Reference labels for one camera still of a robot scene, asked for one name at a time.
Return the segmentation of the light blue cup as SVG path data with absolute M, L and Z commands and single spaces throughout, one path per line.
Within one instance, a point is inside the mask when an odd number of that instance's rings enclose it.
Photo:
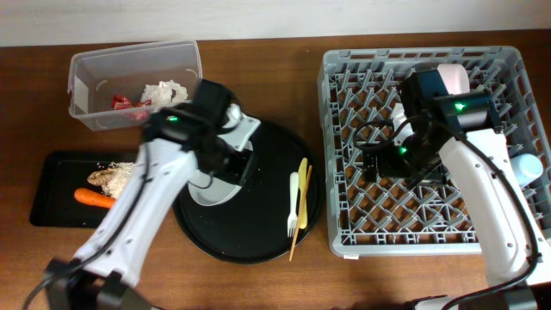
M 543 173 L 542 161 L 535 155 L 525 153 L 511 159 L 512 183 L 525 187 L 533 183 Z

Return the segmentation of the rectangular black tray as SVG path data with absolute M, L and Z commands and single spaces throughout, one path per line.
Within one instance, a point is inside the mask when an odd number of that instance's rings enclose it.
M 98 227 L 108 210 L 77 201 L 74 192 L 86 188 L 99 193 L 99 187 L 87 182 L 92 172 L 112 163 L 133 163 L 136 157 L 136 152 L 52 152 L 42 168 L 29 222 L 34 226 Z

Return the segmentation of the white napkin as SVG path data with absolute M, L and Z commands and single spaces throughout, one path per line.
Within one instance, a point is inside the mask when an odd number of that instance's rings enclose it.
M 185 102 L 188 98 L 187 88 L 170 80 L 160 81 L 157 85 L 147 84 L 141 101 L 150 102 L 152 105 L 174 105 Z

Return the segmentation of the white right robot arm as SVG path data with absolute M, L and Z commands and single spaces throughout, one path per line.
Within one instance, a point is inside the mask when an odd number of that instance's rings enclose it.
M 414 72 L 400 86 L 390 127 L 376 144 L 355 140 L 364 162 L 391 169 L 414 187 L 438 165 L 450 173 L 473 222 L 486 264 L 485 289 L 425 297 L 409 309 L 548 309 L 550 246 L 513 169 L 491 95 L 469 88 L 462 65 Z

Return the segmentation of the rice and food scraps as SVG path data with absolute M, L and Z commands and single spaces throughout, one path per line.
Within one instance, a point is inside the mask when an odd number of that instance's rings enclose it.
M 118 199 L 133 174 L 135 163 L 111 163 L 87 177 L 87 182 L 102 189 L 104 195 Z

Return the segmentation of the clear plastic bin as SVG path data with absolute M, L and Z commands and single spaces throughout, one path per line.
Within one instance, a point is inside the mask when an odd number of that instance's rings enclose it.
M 193 40 L 161 41 L 77 53 L 71 59 L 69 114 L 93 131 L 140 125 L 154 106 L 115 110 L 115 96 L 143 102 L 148 85 L 173 81 L 192 98 L 202 78 L 201 57 Z

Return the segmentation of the wooden chopstick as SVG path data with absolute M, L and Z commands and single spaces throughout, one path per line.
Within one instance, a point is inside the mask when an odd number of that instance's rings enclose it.
M 298 219 L 299 222 L 297 223 L 296 228 L 294 230 L 294 237 L 293 237 L 290 252 L 289 252 L 290 253 L 289 254 L 289 260 L 288 260 L 289 262 L 291 262 L 293 260 L 294 248 L 296 246 L 298 233 L 300 231 L 300 219 L 303 216 L 303 214 L 306 212 L 304 205 L 306 203 L 306 196 L 307 196 L 307 191 L 308 191 L 308 188 L 309 188 L 309 182 L 310 182 L 310 179 L 311 179 L 312 170 L 313 170 L 313 167 L 311 165 L 309 165 L 308 169 L 307 169 L 307 174 L 306 174 L 306 184 L 305 184 L 304 189 L 300 192 L 301 196 L 300 196 L 300 205 L 299 205 L 299 219 Z

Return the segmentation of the round black tray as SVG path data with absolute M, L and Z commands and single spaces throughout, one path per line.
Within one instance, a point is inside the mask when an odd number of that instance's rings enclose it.
M 313 167 L 307 198 L 307 226 L 301 242 L 318 221 L 325 202 L 325 176 L 306 142 L 291 130 L 261 121 L 251 139 L 257 161 L 245 186 L 229 201 L 207 207 L 183 188 L 173 210 L 186 236 L 202 251 L 222 261 L 257 264 L 290 250 L 287 221 L 289 179 L 306 158 Z

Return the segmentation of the grey plate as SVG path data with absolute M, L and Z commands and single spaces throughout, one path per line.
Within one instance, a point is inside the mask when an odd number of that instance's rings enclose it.
M 212 170 L 197 170 L 188 181 L 189 193 L 197 204 L 205 207 L 220 205 L 231 200 L 251 177 L 256 163 L 254 148 L 247 141 L 245 148 L 225 154 L 221 165 Z

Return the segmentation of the orange carrot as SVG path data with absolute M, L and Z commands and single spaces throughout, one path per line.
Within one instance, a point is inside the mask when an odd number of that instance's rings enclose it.
M 85 205 L 111 209 L 115 204 L 115 199 L 96 193 L 90 189 L 79 188 L 74 192 L 74 198 Z

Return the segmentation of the red snack wrapper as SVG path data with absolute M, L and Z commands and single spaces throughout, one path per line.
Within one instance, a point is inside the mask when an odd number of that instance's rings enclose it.
M 123 110 L 123 109 L 134 109 L 134 108 L 143 108 L 152 105 L 152 100 L 148 99 L 143 102 L 131 102 L 128 98 L 124 96 L 114 95 L 111 107 L 113 110 Z M 136 121 L 143 121 L 147 118 L 149 113 L 147 111 L 132 112 L 127 114 L 127 117 L 130 117 Z

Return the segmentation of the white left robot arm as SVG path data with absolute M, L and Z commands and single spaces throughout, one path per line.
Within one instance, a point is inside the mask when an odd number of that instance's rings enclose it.
M 185 186 L 203 206 L 231 200 L 250 175 L 260 124 L 230 89 L 206 79 L 191 101 L 151 114 L 121 195 L 70 262 L 47 265 L 23 308 L 44 292 L 51 309 L 152 309 L 135 288 L 174 200 Z

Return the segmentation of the grey dishwasher rack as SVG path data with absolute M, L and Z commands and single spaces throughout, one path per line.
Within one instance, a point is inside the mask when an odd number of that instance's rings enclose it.
M 368 181 L 352 134 L 389 118 L 399 84 L 441 63 L 463 66 L 472 90 L 492 96 L 509 154 L 550 164 L 550 146 L 521 53 L 513 46 L 330 50 L 322 58 L 319 115 L 325 147 L 328 237 L 340 257 L 477 254 L 480 246 L 460 192 L 451 184 Z

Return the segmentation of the yellow plastic knife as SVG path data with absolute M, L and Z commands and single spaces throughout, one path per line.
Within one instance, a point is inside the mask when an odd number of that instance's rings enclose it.
M 307 174 L 307 158 L 303 158 L 300 162 L 300 167 L 298 170 L 299 173 L 299 189 L 300 197 L 303 197 L 306 194 L 306 174 Z M 298 224 L 299 229 L 305 229 L 307 225 L 307 215 L 306 215 L 306 202 L 303 204 L 302 211 L 299 212 Z

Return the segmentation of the white plastic fork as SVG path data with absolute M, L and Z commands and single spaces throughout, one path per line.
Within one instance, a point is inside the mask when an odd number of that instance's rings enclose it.
M 296 228 L 298 214 L 296 211 L 297 208 L 297 199 L 299 192 L 299 173 L 292 172 L 289 176 L 289 214 L 288 214 L 288 237 L 292 238 L 294 236 L 294 231 Z

